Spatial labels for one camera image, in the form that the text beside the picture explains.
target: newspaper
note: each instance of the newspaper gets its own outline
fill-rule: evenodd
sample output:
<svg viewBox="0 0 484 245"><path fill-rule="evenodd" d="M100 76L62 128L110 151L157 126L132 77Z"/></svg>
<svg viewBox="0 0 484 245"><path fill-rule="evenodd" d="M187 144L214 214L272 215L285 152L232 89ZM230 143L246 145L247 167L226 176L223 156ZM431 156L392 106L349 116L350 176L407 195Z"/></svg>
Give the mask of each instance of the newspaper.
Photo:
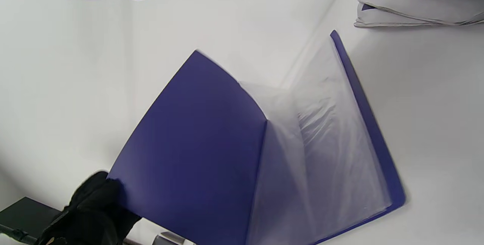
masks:
<svg viewBox="0 0 484 245"><path fill-rule="evenodd" d="M484 0L358 0L381 11L443 25L484 20Z"/></svg>
<svg viewBox="0 0 484 245"><path fill-rule="evenodd" d="M358 28L374 28L377 26L430 26L435 23L399 16L391 12L382 11L373 6L360 3L358 18L354 24Z"/></svg>

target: white surface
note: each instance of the white surface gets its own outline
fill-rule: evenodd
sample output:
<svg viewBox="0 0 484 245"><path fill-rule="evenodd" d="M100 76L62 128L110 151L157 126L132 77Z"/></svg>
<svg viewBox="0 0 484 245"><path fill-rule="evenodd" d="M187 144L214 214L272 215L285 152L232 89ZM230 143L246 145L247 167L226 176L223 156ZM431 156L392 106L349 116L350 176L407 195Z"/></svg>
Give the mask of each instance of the white surface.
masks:
<svg viewBox="0 0 484 245"><path fill-rule="evenodd" d="M10 177L0 171L0 211L24 196L24 192L12 182Z"/></svg>
<svg viewBox="0 0 484 245"><path fill-rule="evenodd" d="M356 0L336 0L320 21L331 1L1 0L0 167L61 208L110 168L192 50L276 85L335 28L410 201L327 244L480 243L484 28L357 29ZM131 238L150 244L157 231L141 223Z"/></svg>
<svg viewBox="0 0 484 245"><path fill-rule="evenodd" d="M25 193L12 182L10 177L0 171L0 211L9 207L24 196ZM0 234L0 244L19 245L20 243L9 238L7 235Z"/></svg>

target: folder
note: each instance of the folder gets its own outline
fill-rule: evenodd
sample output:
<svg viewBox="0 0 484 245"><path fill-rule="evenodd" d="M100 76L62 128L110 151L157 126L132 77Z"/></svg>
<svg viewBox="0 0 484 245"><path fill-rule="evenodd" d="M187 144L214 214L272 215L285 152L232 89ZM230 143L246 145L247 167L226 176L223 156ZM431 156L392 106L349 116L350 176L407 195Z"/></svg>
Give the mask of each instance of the folder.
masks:
<svg viewBox="0 0 484 245"><path fill-rule="evenodd" d="M241 85L195 51L109 178L121 205L199 245L311 245L406 200L335 31L285 90Z"/></svg>

